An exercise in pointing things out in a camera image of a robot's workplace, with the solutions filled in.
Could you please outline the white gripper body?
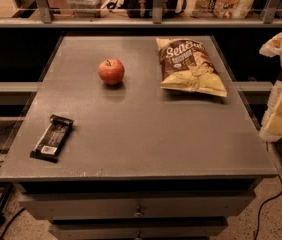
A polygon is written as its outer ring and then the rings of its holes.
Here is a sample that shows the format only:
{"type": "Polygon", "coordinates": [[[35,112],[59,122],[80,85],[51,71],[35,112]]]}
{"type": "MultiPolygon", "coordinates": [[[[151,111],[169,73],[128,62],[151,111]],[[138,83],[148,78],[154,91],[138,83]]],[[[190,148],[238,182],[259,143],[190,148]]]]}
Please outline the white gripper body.
{"type": "Polygon", "coordinates": [[[269,95],[269,99],[267,102],[267,109],[263,115],[262,122],[261,122],[262,126],[265,126],[268,123],[270,119],[270,115],[274,110],[274,107],[279,99],[281,91],[282,91],[282,81],[277,80],[275,84],[273,85],[270,95],[269,95]]]}

